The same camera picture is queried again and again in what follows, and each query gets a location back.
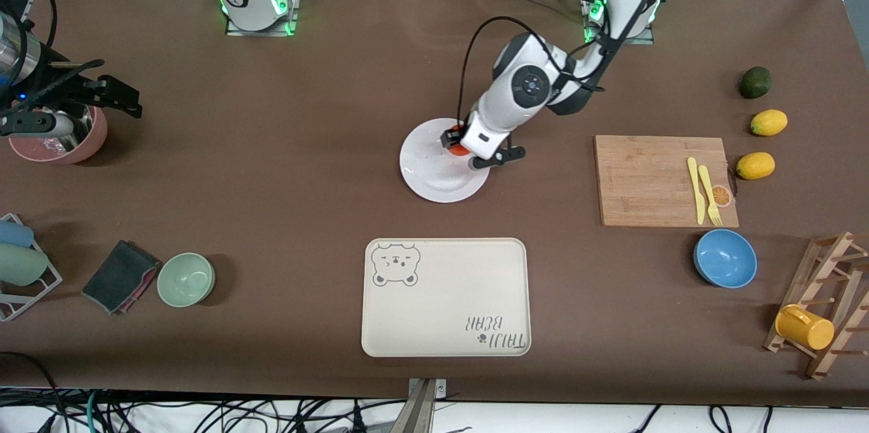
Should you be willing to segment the white round plate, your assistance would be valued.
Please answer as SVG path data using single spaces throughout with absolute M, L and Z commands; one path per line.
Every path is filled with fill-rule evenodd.
M 457 203 L 472 197 L 486 183 L 488 169 L 471 167 L 471 155 L 454 155 L 441 145 L 441 134 L 454 120 L 425 121 L 403 141 L 399 155 L 401 176 L 415 194 L 435 203 Z

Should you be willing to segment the stainless steel cup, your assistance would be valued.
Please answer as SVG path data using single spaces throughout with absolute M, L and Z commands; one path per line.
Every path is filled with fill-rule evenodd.
M 73 151 L 84 142 L 92 129 L 93 116 L 90 113 L 90 108 L 85 105 L 75 105 L 72 112 L 49 108 L 44 108 L 41 111 L 52 114 L 55 120 L 61 123 L 62 128 L 69 128 L 69 133 L 64 136 L 43 140 L 43 144 L 48 149 L 58 154 Z

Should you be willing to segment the pink bowl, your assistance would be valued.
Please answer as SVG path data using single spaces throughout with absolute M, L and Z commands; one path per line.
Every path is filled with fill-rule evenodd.
M 81 163 L 93 157 L 105 143 L 108 124 L 102 109 L 89 106 L 90 129 L 83 141 L 67 151 L 58 138 L 47 137 L 12 137 L 9 144 L 12 151 L 33 163 L 49 165 L 72 165 Z

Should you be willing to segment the light blue cup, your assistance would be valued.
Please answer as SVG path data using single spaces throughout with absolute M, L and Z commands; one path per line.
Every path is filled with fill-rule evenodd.
M 0 244 L 30 248 L 33 242 L 34 233 L 30 227 L 15 220 L 0 221 Z

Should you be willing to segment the pale green bowl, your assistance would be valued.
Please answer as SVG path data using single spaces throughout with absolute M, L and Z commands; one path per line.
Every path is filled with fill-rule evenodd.
M 156 288 L 158 296 L 173 308 L 186 308 L 205 300 L 215 285 L 215 271 L 206 257 L 186 252 L 162 266 Z

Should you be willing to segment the pale green cup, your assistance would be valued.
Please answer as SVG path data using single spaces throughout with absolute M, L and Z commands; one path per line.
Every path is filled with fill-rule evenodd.
M 49 266 L 46 254 L 13 244 L 0 242 L 0 282 L 15 286 L 34 284 Z

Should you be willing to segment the wooden cutting board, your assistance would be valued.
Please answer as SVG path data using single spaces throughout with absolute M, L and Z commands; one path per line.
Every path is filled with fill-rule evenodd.
M 710 201 L 701 177 L 692 184 L 690 157 L 707 167 L 714 193 L 733 190 L 720 137 L 596 135 L 603 225 L 714 228 L 707 217 L 698 222 L 695 193 L 701 192 L 704 210 Z

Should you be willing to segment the yellow plastic knife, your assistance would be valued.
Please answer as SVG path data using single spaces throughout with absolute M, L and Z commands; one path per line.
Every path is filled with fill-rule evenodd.
M 696 220 L 698 225 L 705 224 L 707 217 L 707 201 L 701 191 L 701 182 L 699 182 L 699 167 L 694 157 L 686 158 L 687 170 L 691 178 L 693 199 L 695 199 Z

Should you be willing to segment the yellow plastic fork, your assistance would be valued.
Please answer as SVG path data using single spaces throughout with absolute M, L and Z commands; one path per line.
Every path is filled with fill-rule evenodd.
M 713 183 L 711 183 L 707 166 L 699 165 L 698 171 L 699 179 L 701 179 L 705 190 L 705 198 L 707 198 L 707 215 L 709 220 L 715 227 L 723 227 L 723 220 L 721 219 L 719 207 L 715 201 L 714 186 Z

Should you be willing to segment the blue bowl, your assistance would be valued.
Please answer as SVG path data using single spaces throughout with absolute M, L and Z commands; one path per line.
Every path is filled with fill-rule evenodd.
M 741 234 L 724 228 L 705 232 L 692 252 L 699 275 L 721 288 L 742 288 L 754 280 L 758 269 L 757 254 Z

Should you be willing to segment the yellow lemon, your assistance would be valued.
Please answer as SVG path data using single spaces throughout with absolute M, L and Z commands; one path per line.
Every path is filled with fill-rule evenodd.
M 750 121 L 749 130 L 754 136 L 775 136 L 788 126 L 788 115 L 779 109 L 766 109 Z
M 774 157 L 767 152 L 754 152 L 739 158 L 735 173 L 744 180 L 758 180 L 768 177 L 776 168 Z

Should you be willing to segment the dark green avocado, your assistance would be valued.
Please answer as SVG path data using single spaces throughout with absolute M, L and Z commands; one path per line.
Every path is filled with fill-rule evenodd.
M 763 66 L 754 66 L 742 74 L 738 91 L 744 99 L 757 99 L 766 96 L 772 88 L 772 74 Z

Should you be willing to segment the wooden peg rack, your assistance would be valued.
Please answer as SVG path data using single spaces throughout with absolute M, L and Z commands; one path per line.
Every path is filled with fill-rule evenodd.
M 814 238 L 803 254 L 779 310 L 788 304 L 829 319 L 835 326 L 834 340 L 822 350 L 810 350 L 779 336 L 773 324 L 763 347 L 779 352 L 786 347 L 809 358 L 806 377 L 821 381 L 829 377 L 839 358 L 869 358 L 869 233 L 845 231 Z

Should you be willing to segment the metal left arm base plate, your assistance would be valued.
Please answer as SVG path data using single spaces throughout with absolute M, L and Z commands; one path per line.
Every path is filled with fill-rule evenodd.
M 583 4 L 583 20 L 585 40 L 592 40 L 596 34 L 603 28 L 605 22 L 605 6 L 606 0 L 592 0 Z M 625 39 L 627 44 L 652 45 L 654 43 L 654 33 L 652 33 L 652 22 L 656 16 L 656 10 L 664 0 L 654 0 L 652 5 L 640 14 L 633 25 L 632 30 L 628 33 Z

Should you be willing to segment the grey metal table bracket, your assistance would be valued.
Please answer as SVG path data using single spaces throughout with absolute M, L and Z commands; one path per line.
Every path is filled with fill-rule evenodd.
M 446 397 L 446 383 L 446 379 L 410 379 L 409 398 L 390 433 L 431 433 L 435 403 Z

